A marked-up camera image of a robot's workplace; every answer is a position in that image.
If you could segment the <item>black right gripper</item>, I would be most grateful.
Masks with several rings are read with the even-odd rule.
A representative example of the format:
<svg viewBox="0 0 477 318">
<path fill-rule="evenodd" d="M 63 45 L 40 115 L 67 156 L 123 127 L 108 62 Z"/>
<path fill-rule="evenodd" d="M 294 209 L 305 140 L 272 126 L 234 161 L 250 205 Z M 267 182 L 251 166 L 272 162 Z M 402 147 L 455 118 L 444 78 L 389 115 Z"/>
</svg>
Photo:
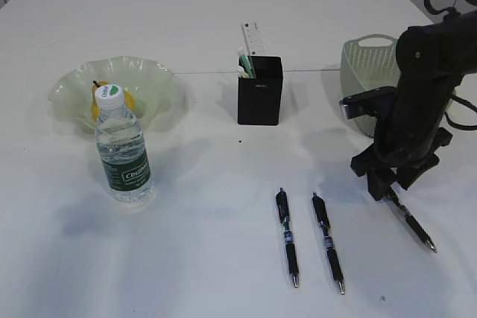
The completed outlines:
<svg viewBox="0 0 477 318">
<path fill-rule="evenodd" d="M 403 73 L 394 104 L 386 118 L 376 119 L 373 143 L 352 158 L 351 168 L 367 177 L 367 189 L 381 200 L 397 180 L 408 190 L 429 169 L 437 166 L 435 151 L 447 146 L 452 135 L 440 126 L 453 94 L 453 73 Z"/>
</svg>

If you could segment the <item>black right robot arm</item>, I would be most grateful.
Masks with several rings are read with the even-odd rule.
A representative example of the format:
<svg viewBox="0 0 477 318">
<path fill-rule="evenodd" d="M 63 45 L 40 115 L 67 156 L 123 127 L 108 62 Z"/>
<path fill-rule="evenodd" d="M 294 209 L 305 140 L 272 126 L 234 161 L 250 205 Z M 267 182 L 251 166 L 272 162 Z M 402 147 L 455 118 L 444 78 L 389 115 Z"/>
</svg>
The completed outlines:
<svg viewBox="0 0 477 318">
<path fill-rule="evenodd" d="M 396 86 L 346 96 L 340 107 L 347 118 L 376 119 L 373 143 L 351 160 L 375 200 L 398 183 L 408 189 L 439 163 L 436 150 L 452 134 L 441 127 L 454 91 L 476 73 L 476 12 L 447 15 L 439 24 L 408 28 L 397 41 L 400 70 Z"/>
</svg>

